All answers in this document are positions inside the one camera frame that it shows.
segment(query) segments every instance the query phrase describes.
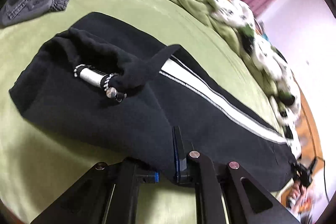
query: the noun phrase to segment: white wall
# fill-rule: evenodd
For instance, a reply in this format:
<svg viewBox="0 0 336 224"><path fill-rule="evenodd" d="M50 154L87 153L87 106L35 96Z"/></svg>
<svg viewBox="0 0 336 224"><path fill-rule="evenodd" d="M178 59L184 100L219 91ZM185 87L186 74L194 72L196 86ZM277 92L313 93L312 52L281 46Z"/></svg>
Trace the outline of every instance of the white wall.
<svg viewBox="0 0 336 224"><path fill-rule="evenodd" d="M336 19L324 0L275 0L258 18L271 43L290 64L313 113L326 161L331 198L336 190ZM323 172L316 184L324 190ZM323 198L314 219L323 212Z"/></svg>

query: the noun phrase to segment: bed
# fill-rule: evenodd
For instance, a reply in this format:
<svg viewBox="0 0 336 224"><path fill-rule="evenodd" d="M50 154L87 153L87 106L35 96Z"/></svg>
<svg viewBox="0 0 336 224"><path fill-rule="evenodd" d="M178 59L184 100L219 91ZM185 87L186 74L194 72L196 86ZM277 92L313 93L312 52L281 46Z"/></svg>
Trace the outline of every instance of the bed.
<svg viewBox="0 0 336 224"><path fill-rule="evenodd" d="M242 60L216 32L183 8L168 0L70 0L64 12L0 30L0 198L16 223L30 223L96 162L113 164L124 158L110 150L38 130L21 118L8 95L40 46L92 11L127 22L166 45L181 44L219 85L280 131L266 95ZM302 112L298 126L299 136L304 139L302 158L322 156L316 125L303 94ZM192 189L174 186L165 179L155 186L141 186L137 223L195 222Z"/></svg>

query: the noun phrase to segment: green blanket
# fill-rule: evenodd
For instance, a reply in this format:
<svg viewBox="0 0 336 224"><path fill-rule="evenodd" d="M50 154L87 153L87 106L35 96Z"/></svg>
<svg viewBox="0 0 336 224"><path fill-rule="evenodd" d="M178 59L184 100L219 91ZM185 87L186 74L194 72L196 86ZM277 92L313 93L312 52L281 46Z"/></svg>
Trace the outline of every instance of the green blanket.
<svg viewBox="0 0 336 224"><path fill-rule="evenodd" d="M279 130L266 95L241 59L183 8L169 0L70 0L64 12L0 30L0 198L23 221L31 222L96 162L124 158L38 130L22 119L8 94L45 41L92 11L123 20L166 45L181 44L223 88ZM226 32L231 41L234 32ZM137 223L195 223L193 191L162 180L141 186Z"/></svg>
<svg viewBox="0 0 336 224"><path fill-rule="evenodd" d="M254 65L250 56L244 51L239 34L236 29L221 23L210 16L210 13L218 8L214 0L170 0L186 9L191 15L205 26L215 30L230 46L230 48L243 60L246 67L265 92L266 96L277 95L278 90L274 81L262 70Z"/></svg>

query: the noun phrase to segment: wooden bed frame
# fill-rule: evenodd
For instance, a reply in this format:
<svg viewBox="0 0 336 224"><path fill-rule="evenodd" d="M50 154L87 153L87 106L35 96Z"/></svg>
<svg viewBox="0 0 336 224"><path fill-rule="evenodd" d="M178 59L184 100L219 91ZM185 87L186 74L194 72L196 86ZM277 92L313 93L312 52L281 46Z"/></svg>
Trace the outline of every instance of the wooden bed frame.
<svg viewBox="0 0 336 224"><path fill-rule="evenodd" d="M308 102L301 92L301 105L302 105L302 111L301 111L301 117L299 120L299 123L296 127L297 133L301 142L301 148L302 148L302 161L304 163L308 163L312 161L312 159L315 156L323 157L322 155L322 148L320 145L320 138L317 131L316 123L313 118L312 112L309 108ZM323 162L319 161L317 164L317 167L315 169L316 173L318 170L323 168ZM281 203L285 205L286 203L286 196L288 194L288 191L285 191L281 195ZM15 223L15 224L24 224L21 222L13 213L10 212L0 201L0 212L3 213L3 215L7 218L7 221L9 223Z"/></svg>

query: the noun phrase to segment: person's hand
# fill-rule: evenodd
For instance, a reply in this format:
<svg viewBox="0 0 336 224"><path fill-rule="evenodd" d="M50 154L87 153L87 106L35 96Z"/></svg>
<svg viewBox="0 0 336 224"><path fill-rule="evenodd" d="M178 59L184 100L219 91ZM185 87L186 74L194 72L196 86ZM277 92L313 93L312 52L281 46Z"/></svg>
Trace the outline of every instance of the person's hand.
<svg viewBox="0 0 336 224"><path fill-rule="evenodd" d="M306 196L306 187L302 186L300 189L300 182L299 181L295 181L294 185L292 187L292 190L289 194L289 197L293 198L293 199L297 199L295 205L291 208L291 212L294 215L297 215L299 213L300 210L300 206L303 202L303 200L305 199Z"/></svg>

